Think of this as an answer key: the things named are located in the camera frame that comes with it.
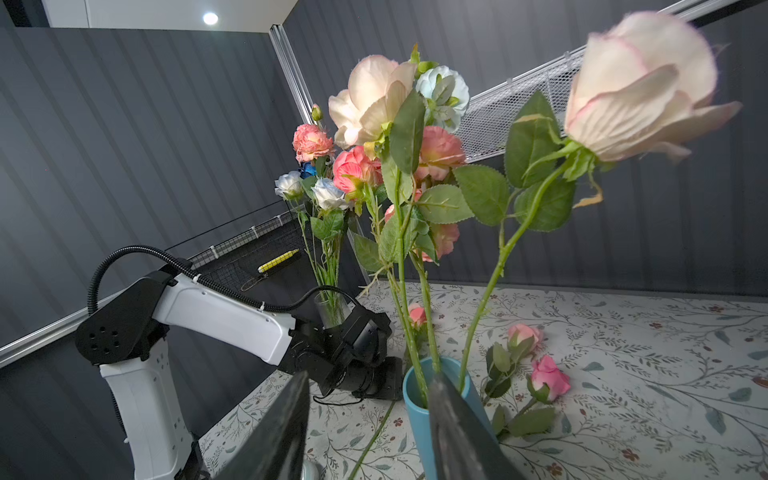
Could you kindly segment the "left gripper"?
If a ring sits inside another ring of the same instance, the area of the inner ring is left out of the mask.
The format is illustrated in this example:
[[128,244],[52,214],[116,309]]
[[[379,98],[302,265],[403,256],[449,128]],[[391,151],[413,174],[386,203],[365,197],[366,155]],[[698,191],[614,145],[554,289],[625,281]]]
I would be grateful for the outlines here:
[[388,354],[391,334],[386,314],[361,305],[331,328],[298,320],[278,370],[307,373],[322,398],[344,391],[360,401],[399,401],[403,398],[403,361]]

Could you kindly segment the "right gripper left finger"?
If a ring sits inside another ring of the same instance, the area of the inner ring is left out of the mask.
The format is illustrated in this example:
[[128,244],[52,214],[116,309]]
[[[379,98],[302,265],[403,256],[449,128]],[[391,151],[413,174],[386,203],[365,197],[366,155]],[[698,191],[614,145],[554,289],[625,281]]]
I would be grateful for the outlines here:
[[309,378],[294,375],[215,479],[302,478],[310,409]]

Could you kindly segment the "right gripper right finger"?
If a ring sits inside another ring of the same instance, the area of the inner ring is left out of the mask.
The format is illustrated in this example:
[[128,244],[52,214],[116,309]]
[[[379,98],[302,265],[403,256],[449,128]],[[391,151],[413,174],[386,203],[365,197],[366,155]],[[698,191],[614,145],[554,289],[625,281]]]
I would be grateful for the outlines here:
[[444,373],[428,400],[437,479],[524,479]]

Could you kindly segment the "clear ribbed glass vase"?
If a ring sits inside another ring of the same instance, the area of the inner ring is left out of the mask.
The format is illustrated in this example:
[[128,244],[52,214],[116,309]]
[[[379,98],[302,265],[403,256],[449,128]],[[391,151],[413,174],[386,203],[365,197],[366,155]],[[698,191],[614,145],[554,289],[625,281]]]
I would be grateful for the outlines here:
[[334,291],[317,293],[314,303],[325,329],[341,326],[352,311],[348,299]]

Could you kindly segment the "teal ceramic vase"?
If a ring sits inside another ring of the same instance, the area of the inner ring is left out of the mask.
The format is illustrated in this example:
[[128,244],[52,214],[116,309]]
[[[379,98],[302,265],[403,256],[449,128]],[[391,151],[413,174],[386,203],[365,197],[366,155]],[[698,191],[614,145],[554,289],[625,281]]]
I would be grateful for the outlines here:
[[[440,357],[441,371],[445,373],[454,386],[459,386],[459,373],[461,362],[459,360]],[[420,360],[420,365],[424,373],[427,384],[434,377],[434,370],[431,358]],[[480,395],[472,382],[469,373],[464,378],[464,389],[461,391],[461,398],[466,401],[473,413],[478,417],[486,430],[493,435],[491,420],[485,411]],[[432,446],[432,435],[430,430],[430,415],[428,409],[424,406],[419,384],[416,379],[416,373],[413,367],[410,367],[403,380],[403,398],[405,401],[409,422],[420,455],[421,463],[424,468],[425,479],[436,480],[437,464],[435,453]]]

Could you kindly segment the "white blue rose stem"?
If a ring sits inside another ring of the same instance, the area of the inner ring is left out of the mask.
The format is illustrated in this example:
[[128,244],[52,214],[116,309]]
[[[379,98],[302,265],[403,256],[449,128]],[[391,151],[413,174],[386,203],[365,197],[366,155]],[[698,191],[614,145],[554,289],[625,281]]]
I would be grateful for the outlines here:
[[312,186],[316,214],[310,218],[313,236],[320,242],[322,253],[316,261],[320,285],[338,286],[343,236],[347,230],[345,193],[334,182],[321,178]]

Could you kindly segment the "coral pink rose stem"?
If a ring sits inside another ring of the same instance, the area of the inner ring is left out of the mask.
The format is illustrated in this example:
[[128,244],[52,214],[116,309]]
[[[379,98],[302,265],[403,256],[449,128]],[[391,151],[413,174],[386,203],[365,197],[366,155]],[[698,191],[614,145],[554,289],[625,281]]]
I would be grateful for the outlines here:
[[347,210],[352,232],[348,234],[355,259],[362,270],[375,280],[383,265],[377,241],[381,234],[383,184],[381,162],[366,155],[363,146],[343,151],[332,166],[333,185],[342,192],[341,209]]

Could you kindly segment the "pink carnation spray stem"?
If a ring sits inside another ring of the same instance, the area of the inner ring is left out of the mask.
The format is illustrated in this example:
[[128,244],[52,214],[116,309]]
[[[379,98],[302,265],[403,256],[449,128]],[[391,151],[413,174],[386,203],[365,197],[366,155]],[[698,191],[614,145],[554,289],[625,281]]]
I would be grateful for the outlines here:
[[[413,200],[418,201],[428,188],[446,184],[452,171],[465,163],[466,155],[461,140],[457,136],[444,128],[427,126],[423,133],[419,166],[414,172],[416,190],[413,194]],[[436,263],[443,256],[452,253],[459,238],[460,230],[457,223],[431,224],[429,226],[429,240],[436,258],[425,253],[418,246],[415,246],[409,255],[420,281],[423,300],[422,305],[409,306],[409,315],[414,329],[429,345],[429,353],[435,371],[440,370],[441,364],[435,338],[431,291],[425,264]]]

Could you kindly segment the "pale cream rose stem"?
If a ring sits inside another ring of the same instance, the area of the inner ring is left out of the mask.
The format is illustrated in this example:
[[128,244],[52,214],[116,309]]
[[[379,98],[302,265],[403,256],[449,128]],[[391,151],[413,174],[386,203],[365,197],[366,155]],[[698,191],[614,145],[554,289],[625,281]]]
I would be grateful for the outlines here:
[[406,260],[419,239],[429,238],[428,223],[413,200],[425,129],[425,103],[414,87],[415,73],[416,66],[409,61],[367,56],[352,69],[346,89],[330,97],[328,107],[337,127],[334,141],[342,152],[363,146],[368,157],[381,162],[380,275],[390,284],[407,352],[424,389],[426,379],[419,366],[405,291]]

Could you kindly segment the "white rose spray stem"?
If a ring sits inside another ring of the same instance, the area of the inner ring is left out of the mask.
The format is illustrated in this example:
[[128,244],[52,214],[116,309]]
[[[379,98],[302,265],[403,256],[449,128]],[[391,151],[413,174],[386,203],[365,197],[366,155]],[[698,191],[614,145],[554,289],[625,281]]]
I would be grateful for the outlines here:
[[418,45],[413,47],[409,62],[416,66],[414,87],[425,103],[425,125],[456,133],[471,98],[464,78],[445,65],[422,60]]

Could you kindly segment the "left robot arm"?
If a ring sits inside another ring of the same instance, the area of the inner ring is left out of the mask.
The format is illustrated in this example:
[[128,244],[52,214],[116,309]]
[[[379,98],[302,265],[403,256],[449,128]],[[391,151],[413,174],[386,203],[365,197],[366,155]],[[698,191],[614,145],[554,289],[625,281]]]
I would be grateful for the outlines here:
[[229,352],[263,375],[305,374],[321,396],[398,400],[403,367],[390,355],[389,318],[337,289],[341,321],[324,324],[311,292],[293,305],[269,305],[192,274],[149,273],[107,303],[88,298],[75,333],[81,356],[107,383],[137,479],[192,479],[203,470],[187,413],[195,374],[211,379],[211,361]]

